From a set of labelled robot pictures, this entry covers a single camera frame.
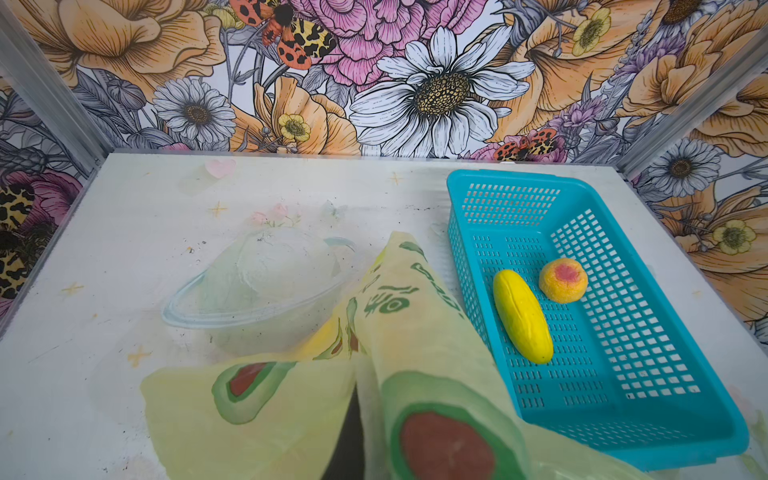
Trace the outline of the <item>yellow toy banana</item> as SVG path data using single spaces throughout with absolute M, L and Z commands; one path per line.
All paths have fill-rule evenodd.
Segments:
M 512 270 L 502 270 L 493 279 L 496 311 L 518 352 L 534 364 L 547 364 L 554 344 L 546 317 L 525 280 Z

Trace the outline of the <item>yellow-green plastic bag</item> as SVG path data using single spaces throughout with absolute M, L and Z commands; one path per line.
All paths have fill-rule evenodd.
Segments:
M 363 479 L 638 479 L 517 414 L 495 362 L 413 236 L 395 232 L 303 345 L 141 384 L 172 479 L 321 479 L 357 388 Z

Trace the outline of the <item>yellow pink toy peach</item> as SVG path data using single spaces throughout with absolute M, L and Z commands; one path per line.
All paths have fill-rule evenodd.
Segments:
M 584 296 L 588 287 L 588 277 L 578 261 L 560 258 L 542 268 L 538 286 L 550 301 L 569 304 L 579 301 Z

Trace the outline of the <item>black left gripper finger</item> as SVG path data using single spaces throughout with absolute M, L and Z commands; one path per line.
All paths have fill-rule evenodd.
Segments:
M 354 388 L 336 446 L 321 479 L 362 480 L 364 475 L 364 430 L 358 391 Z

